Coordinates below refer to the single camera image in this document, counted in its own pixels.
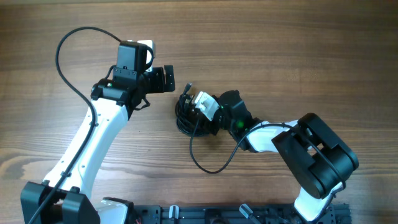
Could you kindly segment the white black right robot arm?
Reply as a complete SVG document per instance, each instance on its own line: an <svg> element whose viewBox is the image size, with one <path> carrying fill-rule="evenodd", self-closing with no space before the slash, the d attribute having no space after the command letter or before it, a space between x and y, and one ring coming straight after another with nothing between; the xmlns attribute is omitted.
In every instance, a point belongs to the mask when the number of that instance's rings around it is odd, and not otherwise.
<svg viewBox="0 0 398 224"><path fill-rule="evenodd" d="M351 148L315 113L289 122L263 121L252 117L237 90L219 97L201 91L193 111L197 129L213 135L227 130L236 149L278 153L301 186L293 207L307 223L321 219L359 167Z"/></svg>

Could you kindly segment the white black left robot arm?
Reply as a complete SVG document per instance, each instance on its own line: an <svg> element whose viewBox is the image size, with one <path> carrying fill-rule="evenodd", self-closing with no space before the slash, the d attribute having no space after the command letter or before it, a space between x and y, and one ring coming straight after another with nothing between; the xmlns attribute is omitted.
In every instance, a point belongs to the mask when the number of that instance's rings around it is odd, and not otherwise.
<svg viewBox="0 0 398 224"><path fill-rule="evenodd" d="M110 145L146 96L175 90L171 65L153 67L152 40L122 41L117 62L93 85L87 114L62 158L42 183L21 192L26 223L137 223L127 200L105 197L92 204L93 184Z"/></svg>

